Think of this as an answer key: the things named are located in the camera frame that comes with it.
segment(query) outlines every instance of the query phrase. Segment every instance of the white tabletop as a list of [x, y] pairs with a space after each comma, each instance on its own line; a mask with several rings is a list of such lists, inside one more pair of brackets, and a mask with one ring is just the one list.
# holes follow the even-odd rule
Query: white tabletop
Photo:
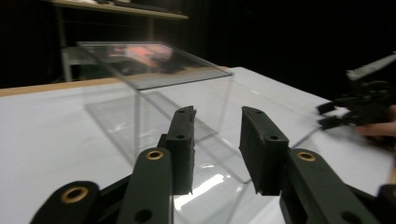
[[[230, 70], [234, 85], [220, 133], [230, 146], [239, 146], [241, 107], [256, 107], [291, 147], [318, 152], [349, 185], [375, 195], [387, 183], [390, 153], [370, 146], [348, 127], [318, 130], [316, 106], [326, 99], [242, 67]], [[102, 189], [132, 172], [131, 163], [85, 110], [83, 89], [0, 97], [0, 223], [29, 223], [64, 184], [89, 180]], [[243, 191], [231, 223], [284, 223], [278, 197], [256, 195], [251, 185]]]

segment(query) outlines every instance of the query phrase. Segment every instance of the transparent plastic box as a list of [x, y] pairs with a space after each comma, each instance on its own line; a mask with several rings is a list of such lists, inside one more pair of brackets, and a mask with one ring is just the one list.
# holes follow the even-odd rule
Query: transparent plastic box
[[250, 184], [237, 148], [219, 136], [233, 73], [164, 43], [78, 45], [86, 109], [132, 165], [157, 146], [176, 110], [193, 105], [192, 194], [175, 196], [175, 223], [230, 223]]

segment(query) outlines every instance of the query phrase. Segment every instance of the screw hole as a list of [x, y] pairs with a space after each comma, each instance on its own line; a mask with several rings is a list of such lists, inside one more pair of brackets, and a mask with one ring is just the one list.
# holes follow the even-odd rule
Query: screw hole
[[151, 212], [147, 209], [143, 209], [143, 210], [138, 211], [134, 215], [134, 220], [139, 223], [145, 223], [145, 222], [149, 221], [151, 219], [151, 217], [152, 217]]
[[76, 203], [81, 201], [88, 194], [88, 189], [85, 187], [73, 187], [66, 190], [62, 196], [63, 203]]
[[146, 158], [151, 161], [159, 160], [162, 157], [163, 157], [163, 152], [161, 151], [150, 151], [148, 154], [146, 154]]
[[314, 161], [316, 159], [314, 155], [308, 152], [299, 152], [297, 156], [304, 161]]

